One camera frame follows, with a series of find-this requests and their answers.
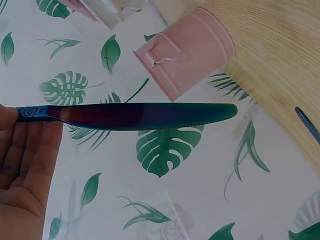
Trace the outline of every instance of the hand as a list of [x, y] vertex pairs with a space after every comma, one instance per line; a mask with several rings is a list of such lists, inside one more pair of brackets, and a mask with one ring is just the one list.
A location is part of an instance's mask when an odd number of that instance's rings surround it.
[[17, 118], [0, 105], [0, 239], [40, 240], [63, 125]]

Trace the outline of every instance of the rainbow titanium knife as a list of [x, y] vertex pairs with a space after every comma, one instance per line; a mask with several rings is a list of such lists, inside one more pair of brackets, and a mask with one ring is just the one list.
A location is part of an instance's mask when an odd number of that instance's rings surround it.
[[140, 131], [198, 126], [234, 117], [229, 103], [103, 103], [17, 107], [17, 122], [61, 121], [98, 130]]

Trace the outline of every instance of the knife handle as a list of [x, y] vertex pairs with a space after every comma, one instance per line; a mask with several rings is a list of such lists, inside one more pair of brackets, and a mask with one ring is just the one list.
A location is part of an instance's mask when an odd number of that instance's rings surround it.
[[18, 110], [17, 123], [56, 121], [48, 116], [48, 106], [23, 106], [16, 109]]

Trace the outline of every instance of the monstera leaf print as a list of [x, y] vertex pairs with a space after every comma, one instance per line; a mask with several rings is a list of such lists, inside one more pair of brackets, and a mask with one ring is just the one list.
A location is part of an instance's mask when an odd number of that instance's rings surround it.
[[136, 143], [136, 153], [142, 167], [159, 178], [187, 159], [201, 139], [204, 125], [166, 130], [140, 131]]
[[313, 193], [298, 209], [294, 223], [301, 230], [320, 222], [320, 190]]
[[217, 88], [218, 91], [220, 90], [228, 91], [222, 96], [232, 95], [231, 98], [240, 96], [238, 98], [238, 101], [241, 101], [246, 98], [251, 98], [249, 94], [246, 93], [238, 84], [236, 84], [236, 82], [233, 81], [226, 73], [214, 74], [212, 76], [209, 76], [208, 78], [213, 79], [210, 82], [208, 82], [208, 85], [213, 86], [214, 88]]
[[72, 12], [58, 0], [36, 0], [39, 9], [50, 17], [65, 19]]
[[80, 73], [66, 71], [58, 74], [49, 81], [40, 84], [40, 91], [44, 99], [53, 105], [78, 105], [84, 102], [85, 89], [101, 86], [87, 87], [88, 80]]
[[209, 240], [234, 240], [231, 234], [231, 230], [235, 223], [230, 223], [222, 228], [220, 228], [216, 233], [214, 233]]
[[289, 240], [319, 240], [320, 239], [320, 222], [308, 227], [307, 229], [294, 233], [289, 231]]

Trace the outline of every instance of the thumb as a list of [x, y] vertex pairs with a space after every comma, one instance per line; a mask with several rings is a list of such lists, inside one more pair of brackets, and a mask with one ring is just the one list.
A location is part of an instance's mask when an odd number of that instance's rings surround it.
[[18, 119], [18, 110], [14, 107], [5, 107], [0, 104], [0, 131], [7, 130]]

